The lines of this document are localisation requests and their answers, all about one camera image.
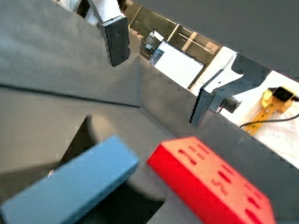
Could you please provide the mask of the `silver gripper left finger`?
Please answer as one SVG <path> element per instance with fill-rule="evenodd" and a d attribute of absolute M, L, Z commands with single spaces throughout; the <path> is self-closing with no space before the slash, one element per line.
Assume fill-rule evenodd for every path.
<path fill-rule="evenodd" d="M 118 0 L 88 0 L 99 21 L 99 29 L 107 44 L 107 55 L 113 67 L 121 65 L 130 57 L 129 22 Z"/>

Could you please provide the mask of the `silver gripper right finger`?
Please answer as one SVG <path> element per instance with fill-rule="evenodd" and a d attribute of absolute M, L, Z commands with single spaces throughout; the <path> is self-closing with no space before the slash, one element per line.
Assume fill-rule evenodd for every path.
<path fill-rule="evenodd" d="M 235 74 L 238 78 L 227 84 L 223 84 L 221 81 L 219 87 L 209 89 L 209 86 L 226 72 Z M 259 87 L 270 73 L 270 68 L 238 53 L 227 62 L 226 66 L 210 77 L 209 81 L 201 87 L 191 112 L 191 125 L 198 127 L 203 121 L 206 112 L 209 110 L 217 112 L 218 108 L 223 107 L 223 102 L 234 95 Z"/>

